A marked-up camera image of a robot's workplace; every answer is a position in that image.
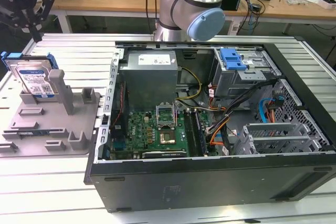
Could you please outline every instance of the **sticker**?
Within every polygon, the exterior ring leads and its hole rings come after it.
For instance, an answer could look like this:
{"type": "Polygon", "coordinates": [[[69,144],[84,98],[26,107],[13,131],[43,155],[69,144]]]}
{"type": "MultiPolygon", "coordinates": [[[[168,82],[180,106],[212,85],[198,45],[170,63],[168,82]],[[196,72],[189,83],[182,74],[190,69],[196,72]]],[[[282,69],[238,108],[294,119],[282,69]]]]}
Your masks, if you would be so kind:
{"type": "Polygon", "coordinates": [[[237,136],[237,130],[231,130],[232,134],[228,134],[228,136],[237,136]]]}
{"type": "Polygon", "coordinates": [[[170,55],[139,55],[139,65],[170,65],[170,55]]]}
{"type": "Polygon", "coordinates": [[[210,97],[215,97],[215,91],[213,89],[209,89],[209,96],[210,97]]]}
{"type": "Polygon", "coordinates": [[[224,153],[225,156],[228,156],[230,154],[230,152],[228,151],[228,149],[225,146],[223,146],[222,152],[224,153]]]}
{"type": "Polygon", "coordinates": [[[40,98],[54,96],[55,93],[45,80],[46,74],[43,70],[20,70],[19,74],[32,95],[40,98]]]}
{"type": "Polygon", "coordinates": [[[32,132],[18,132],[19,135],[33,135],[32,132]]]}
{"type": "Polygon", "coordinates": [[[243,60],[245,65],[254,65],[252,60],[243,60]]]}

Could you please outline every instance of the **slotted metal tabletop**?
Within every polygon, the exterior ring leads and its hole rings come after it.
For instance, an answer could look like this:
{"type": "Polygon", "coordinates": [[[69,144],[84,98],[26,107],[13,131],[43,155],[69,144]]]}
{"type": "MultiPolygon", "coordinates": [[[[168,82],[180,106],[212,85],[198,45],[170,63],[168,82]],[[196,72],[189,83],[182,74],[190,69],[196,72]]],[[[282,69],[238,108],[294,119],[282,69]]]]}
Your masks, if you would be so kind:
{"type": "MultiPolygon", "coordinates": [[[[52,52],[65,83],[74,92],[94,87],[102,97],[108,84],[115,41],[151,41],[149,35],[45,34],[30,42],[25,54],[52,52]]],[[[273,43],[336,119],[335,72],[305,42],[293,37],[218,36],[213,41],[273,43]]],[[[0,82],[0,132],[20,104],[20,84],[7,73],[0,82]]],[[[102,108],[97,113],[100,124],[102,108]]],[[[83,177],[87,156],[0,159],[0,223],[336,223],[336,180],[298,202],[109,214],[93,186],[83,177]]]]}

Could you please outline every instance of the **desk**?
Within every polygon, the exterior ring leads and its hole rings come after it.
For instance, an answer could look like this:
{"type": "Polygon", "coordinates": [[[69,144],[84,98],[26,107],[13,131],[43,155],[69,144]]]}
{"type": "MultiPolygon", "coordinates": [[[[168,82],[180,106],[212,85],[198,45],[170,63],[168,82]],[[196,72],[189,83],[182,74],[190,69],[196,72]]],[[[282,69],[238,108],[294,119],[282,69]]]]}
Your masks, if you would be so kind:
{"type": "MultiPolygon", "coordinates": [[[[325,10],[317,4],[288,5],[285,0],[263,1],[266,10],[260,22],[336,25],[336,11],[325,10]]],[[[149,0],[149,17],[155,17],[154,0],[149,0]]],[[[145,0],[55,0],[51,14],[57,15],[62,32],[71,33],[68,16],[146,17],[145,0]]],[[[238,11],[225,11],[232,21],[229,35],[237,29],[247,14],[247,4],[241,1],[238,11]]]]}
{"type": "MultiPolygon", "coordinates": [[[[65,71],[65,83],[71,85],[73,92],[83,87],[94,87],[102,94],[103,101],[109,80],[110,61],[102,61],[99,56],[80,52],[112,52],[115,41],[151,41],[149,35],[112,34],[45,34],[38,44],[31,42],[24,54],[39,55],[58,52],[56,60],[71,54],[59,64],[65,71]]],[[[300,74],[304,81],[335,78],[335,72],[305,43],[293,37],[261,36],[216,36],[213,41],[237,43],[255,41],[272,43],[300,74]]],[[[314,84],[307,85],[326,105],[335,102],[335,89],[323,96],[326,91],[318,91],[314,84]]],[[[0,141],[1,133],[9,124],[19,103],[21,87],[13,75],[7,73],[0,82],[0,141]]],[[[100,125],[98,110],[96,127],[100,125]]],[[[181,223],[244,223],[245,219],[257,219],[262,223],[307,224],[336,223],[336,179],[333,179],[304,199],[296,202],[279,202],[253,205],[172,209],[109,214],[94,186],[86,186],[83,177],[87,156],[59,158],[0,158],[0,223],[15,224],[60,224],[76,220],[80,224],[181,224],[181,223]]]]}

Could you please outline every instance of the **hard drive label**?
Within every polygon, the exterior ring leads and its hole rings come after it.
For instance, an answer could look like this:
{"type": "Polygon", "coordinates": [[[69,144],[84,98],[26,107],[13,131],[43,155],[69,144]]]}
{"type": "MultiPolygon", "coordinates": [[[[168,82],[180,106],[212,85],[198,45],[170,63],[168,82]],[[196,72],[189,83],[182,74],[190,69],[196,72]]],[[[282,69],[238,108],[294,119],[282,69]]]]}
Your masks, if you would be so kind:
{"type": "Polygon", "coordinates": [[[19,74],[31,94],[41,98],[54,96],[54,91],[49,82],[45,80],[43,70],[20,70],[19,74]]]}

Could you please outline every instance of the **blue plastic latch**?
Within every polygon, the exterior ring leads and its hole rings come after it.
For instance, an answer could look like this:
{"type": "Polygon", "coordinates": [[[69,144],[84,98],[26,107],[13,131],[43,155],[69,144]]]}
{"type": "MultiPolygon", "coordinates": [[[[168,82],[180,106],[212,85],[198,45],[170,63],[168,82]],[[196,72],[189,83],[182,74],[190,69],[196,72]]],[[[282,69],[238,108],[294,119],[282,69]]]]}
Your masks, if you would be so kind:
{"type": "Polygon", "coordinates": [[[7,52],[2,52],[1,53],[1,61],[4,63],[4,65],[6,66],[7,70],[9,71],[9,67],[7,66],[7,63],[6,63],[6,58],[7,58],[7,55],[8,53],[7,52]]]}
{"type": "Polygon", "coordinates": [[[235,49],[222,48],[220,56],[227,70],[246,70],[247,66],[242,63],[241,56],[235,49]]]}
{"type": "Polygon", "coordinates": [[[51,53],[48,53],[47,59],[49,60],[52,69],[58,69],[58,65],[55,60],[55,57],[51,53]]]}
{"type": "Polygon", "coordinates": [[[21,52],[11,52],[8,56],[7,59],[11,60],[19,60],[21,59],[23,54],[21,52]]]}

